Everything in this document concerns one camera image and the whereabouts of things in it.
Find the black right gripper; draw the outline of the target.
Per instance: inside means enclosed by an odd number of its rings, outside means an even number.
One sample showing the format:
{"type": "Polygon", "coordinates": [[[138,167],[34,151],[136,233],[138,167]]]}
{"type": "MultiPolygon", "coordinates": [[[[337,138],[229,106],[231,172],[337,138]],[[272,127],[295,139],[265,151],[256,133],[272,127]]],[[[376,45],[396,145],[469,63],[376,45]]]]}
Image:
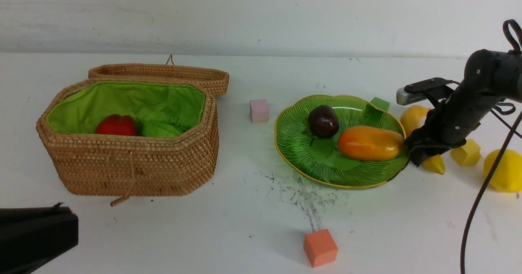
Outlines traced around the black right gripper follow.
{"type": "Polygon", "coordinates": [[[409,137],[406,137],[405,147],[409,151],[409,161],[414,166],[420,166],[427,159],[442,155],[445,152],[466,144],[463,138],[455,143],[449,143],[439,135],[440,113],[442,107],[436,107],[428,111],[425,123],[422,127],[415,129],[409,137]]]}

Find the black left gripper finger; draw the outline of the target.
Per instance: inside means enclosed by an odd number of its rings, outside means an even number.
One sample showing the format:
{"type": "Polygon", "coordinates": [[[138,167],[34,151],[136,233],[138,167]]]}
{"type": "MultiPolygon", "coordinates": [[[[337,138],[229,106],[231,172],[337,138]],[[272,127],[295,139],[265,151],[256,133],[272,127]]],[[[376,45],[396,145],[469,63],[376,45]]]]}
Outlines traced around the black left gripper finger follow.
{"type": "Polygon", "coordinates": [[[78,245],[79,220],[69,207],[0,211],[0,272],[31,274],[78,245]]]}

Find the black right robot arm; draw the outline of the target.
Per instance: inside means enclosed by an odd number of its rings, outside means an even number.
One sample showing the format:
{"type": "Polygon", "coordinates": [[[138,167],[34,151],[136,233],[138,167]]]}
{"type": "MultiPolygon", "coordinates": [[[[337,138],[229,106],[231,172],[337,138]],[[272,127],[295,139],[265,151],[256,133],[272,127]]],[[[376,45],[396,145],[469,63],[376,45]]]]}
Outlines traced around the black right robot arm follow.
{"type": "Polygon", "coordinates": [[[406,138],[410,161],[419,166],[436,155],[463,146],[481,119],[505,99],[521,102],[522,60],[519,51],[479,50],[467,60],[457,88],[441,77],[397,90],[396,101],[406,106],[428,99],[433,109],[425,123],[406,138]]]}

